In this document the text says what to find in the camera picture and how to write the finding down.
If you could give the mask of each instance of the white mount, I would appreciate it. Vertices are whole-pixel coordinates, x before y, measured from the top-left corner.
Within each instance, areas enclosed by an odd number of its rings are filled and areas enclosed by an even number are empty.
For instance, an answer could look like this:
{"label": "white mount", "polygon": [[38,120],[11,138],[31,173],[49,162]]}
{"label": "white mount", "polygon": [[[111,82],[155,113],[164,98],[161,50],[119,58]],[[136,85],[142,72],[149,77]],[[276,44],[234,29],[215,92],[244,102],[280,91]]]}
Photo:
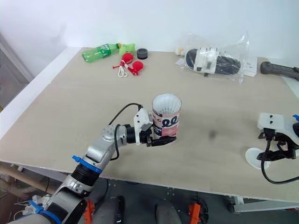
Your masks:
{"label": "white mount", "polygon": [[257,127],[261,130],[269,128],[275,130],[277,133],[287,135],[294,143],[299,145],[299,137],[293,130],[293,124],[296,124],[295,118],[286,118],[280,114],[261,113],[257,122]]}
{"label": "white mount", "polygon": [[141,131],[148,130],[153,125],[153,118],[150,113],[147,112],[144,108],[141,108],[138,113],[134,116],[134,128],[135,128],[135,139],[136,144],[140,145],[140,136]]}

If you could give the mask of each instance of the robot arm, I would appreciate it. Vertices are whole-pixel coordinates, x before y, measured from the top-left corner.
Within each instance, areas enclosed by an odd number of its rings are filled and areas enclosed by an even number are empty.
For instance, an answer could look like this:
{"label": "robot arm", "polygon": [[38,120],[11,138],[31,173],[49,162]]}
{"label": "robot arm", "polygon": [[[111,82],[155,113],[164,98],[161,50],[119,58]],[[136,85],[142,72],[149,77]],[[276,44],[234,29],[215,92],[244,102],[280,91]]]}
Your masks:
{"label": "robot arm", "polygon": [[73,156],[78,162],[74,172],[56,190],[44,208],[36,206],[36,213],[25,216],[10,224],[75,224],[79,221],[86,208],[84,197],[89,196],[93,185],[106,165],[113,160],[118,147],[129,143],[159,146],[168,144],[176,137],[163,137],[154,140],[151,135],[153,120],[151,115],[140,108],[134,117],[135,127],[130,125],[109,125],[90,145],[85,155],[80,158]]}

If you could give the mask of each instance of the white disc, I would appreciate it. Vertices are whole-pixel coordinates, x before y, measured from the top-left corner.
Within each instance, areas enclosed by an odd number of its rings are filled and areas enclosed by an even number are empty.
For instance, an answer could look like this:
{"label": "white disc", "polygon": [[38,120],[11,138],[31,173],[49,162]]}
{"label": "white disc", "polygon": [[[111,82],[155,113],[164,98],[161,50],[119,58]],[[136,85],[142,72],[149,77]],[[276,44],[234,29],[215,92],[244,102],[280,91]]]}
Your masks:
{"label": "white disc", "polygon": [[[260,153],[263,153],[264,151],[259,148],[249,148],[245,153],[246,161],[255,169],[261,170],[261,164],[262,162],[260,160],[257,160],[257,156]],[[265,161],[264,167],[267,169],[270,166],[270,161]]]}

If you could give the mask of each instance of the table surface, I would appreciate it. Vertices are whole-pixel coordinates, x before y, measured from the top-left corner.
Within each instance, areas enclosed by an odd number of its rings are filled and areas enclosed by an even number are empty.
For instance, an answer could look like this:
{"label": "table surface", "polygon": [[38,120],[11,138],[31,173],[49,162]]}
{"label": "table surface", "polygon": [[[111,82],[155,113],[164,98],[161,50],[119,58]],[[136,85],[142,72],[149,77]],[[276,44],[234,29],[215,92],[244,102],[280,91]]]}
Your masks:
{"label": "table surface", "polygon": [[[140,76],[118,78],[112,69],[118,54],[89,64],[83,50],[2,137],[0,160],[72,172],[77,164],[71,157],[82,156],[124,105],[137,102],[151,110],[156,95],[173,93],[183,102],[178,140],[162,147],[122,147],[103,177],[299,202],[299,182],[273,185],[244,156],[250,147],[266,147],[257,138],[260,112],[292,116],[299,111],[298,99],[280,76],[258,72],[236,84],[181,71],[174,53],[149,52]],[[115,122],[133,124],[135,113],[136,108],[128,108]],[[274,180],[288,179],[298,175],[298,165],[299,160],[276,161],[267,173]]]}

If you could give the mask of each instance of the orange clamp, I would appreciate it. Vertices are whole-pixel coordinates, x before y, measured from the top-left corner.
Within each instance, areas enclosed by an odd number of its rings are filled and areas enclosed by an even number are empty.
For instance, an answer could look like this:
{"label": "orange clamp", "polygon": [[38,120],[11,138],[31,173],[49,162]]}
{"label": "orange clamp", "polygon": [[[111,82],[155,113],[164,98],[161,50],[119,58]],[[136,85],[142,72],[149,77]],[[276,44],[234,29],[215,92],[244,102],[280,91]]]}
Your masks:
{"label": "orange clamp", "polygon": [[190,214],[190,222],[189,224],[197,224],[200,222],[199,214],[200,214],[200,205],[194,203],[189,206],[189,214]]}

